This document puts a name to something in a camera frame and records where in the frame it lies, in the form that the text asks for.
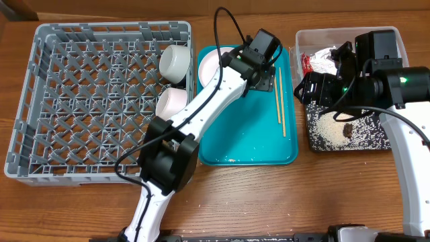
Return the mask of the wooden chopstick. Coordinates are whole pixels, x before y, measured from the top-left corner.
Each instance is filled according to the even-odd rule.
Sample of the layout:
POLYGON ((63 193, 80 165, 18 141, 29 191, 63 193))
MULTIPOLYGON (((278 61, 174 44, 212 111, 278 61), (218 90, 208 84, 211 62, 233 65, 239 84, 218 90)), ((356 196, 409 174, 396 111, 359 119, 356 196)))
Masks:
POLYGON ((281 115, 282 115, 282 130, 283 137, 286 137, 286 121, 285 121, 285 109, 284 109, 284 93, 283 93, 283 79, 282 79, 282 68, 279 67, 279 93, 281 102, 281 115))
POLYGON ((276 74, 273 74, 273 84, 274 84, 274 91, 275 91, 275 103, 276 103, 276 110, 277 110, 277 121, 278 124, 281 124, 281 114, 280 114, 280 104, 279 104, 279 97, 278 97, 278 91, 277 91, 277 77, 276 74))

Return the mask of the white tissue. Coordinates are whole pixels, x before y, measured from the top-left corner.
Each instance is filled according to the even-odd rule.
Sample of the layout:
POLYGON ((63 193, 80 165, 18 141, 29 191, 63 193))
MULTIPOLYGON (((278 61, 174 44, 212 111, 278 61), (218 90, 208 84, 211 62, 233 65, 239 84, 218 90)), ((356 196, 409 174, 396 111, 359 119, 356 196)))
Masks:
POLYGON ((317 73, 328 73, 331 75, 337 74, 337 68, 335 66, 334 60, 331 58, 332 48, 324 48, 310 55, 310 65, 312 70, 317 73))

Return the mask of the red snack wrapper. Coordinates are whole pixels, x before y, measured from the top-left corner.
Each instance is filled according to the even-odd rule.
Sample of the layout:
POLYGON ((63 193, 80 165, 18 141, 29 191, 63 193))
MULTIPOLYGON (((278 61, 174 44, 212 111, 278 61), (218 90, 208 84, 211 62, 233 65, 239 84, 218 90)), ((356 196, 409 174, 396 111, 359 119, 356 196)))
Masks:
POLYGON ((310 64, 310 57, 305 53, 301 54, 301 65, 302 65, 302 72, 304 76, 307 73, 313 71, 312 65, 310 64))

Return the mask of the brown food scrap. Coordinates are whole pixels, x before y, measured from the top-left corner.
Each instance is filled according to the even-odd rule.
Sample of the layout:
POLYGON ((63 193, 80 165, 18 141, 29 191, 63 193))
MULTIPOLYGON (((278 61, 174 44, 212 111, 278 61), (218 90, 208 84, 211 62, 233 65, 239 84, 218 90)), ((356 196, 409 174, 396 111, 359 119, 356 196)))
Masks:
POLYGON ((345 138, 352 138, 353 136, 353 125, 346 123, 343 127, 343 136, 345 138))

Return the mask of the large white plate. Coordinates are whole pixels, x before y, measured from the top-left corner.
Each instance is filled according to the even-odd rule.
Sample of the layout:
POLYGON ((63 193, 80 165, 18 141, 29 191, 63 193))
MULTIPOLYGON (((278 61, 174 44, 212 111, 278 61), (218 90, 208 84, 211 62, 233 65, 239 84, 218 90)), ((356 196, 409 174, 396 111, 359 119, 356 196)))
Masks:
POLYGON ((202 49, 198 55, 198 81, 200 89, 205 88, 219 67, 219 56, 216 46, 202 49))

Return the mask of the grey bowl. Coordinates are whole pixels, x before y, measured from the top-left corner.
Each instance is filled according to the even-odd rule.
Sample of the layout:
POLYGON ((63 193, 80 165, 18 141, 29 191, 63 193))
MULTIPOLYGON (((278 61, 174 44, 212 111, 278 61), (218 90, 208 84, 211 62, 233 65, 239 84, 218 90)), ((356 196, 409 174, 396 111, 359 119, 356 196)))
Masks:
POLYGON ((173 84, 180 83, 185 77, 191 63, 191 51, 186 46, 169 45, 163 51, 159 72, 173 84))

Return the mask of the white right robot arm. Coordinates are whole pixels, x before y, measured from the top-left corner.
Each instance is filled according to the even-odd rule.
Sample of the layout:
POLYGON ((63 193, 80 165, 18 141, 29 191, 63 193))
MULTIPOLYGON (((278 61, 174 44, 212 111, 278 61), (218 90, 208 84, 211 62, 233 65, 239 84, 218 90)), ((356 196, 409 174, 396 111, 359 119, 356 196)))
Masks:
POLYGON ((331 51, 336 74, 305 74, 294 90, 301 104, 352 119, 378 115, 394 155, 403 205, 403 232, 360 224, 331 225, 323 241, 429 240, 429 68, 404 65, 394 28, 370 29, 331 51))

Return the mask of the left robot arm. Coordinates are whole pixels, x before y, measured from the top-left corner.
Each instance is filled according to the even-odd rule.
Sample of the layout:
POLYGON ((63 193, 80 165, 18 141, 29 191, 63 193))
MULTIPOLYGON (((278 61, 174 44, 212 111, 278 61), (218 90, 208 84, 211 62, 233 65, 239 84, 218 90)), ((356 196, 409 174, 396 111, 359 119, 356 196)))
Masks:
POLYGON ((273 79, 273 64, 282 50, 280 40, 264 29, 229 52, 218 48, 218 68, 205 88, 170 119, 151 120, 143 144, 121 157, 139 154, 140 178, 129 181, 142 189, 132 222, 120 232, 119 241, 157 240, 171 197, 194 174, 201 137, 227 106, 273 79))

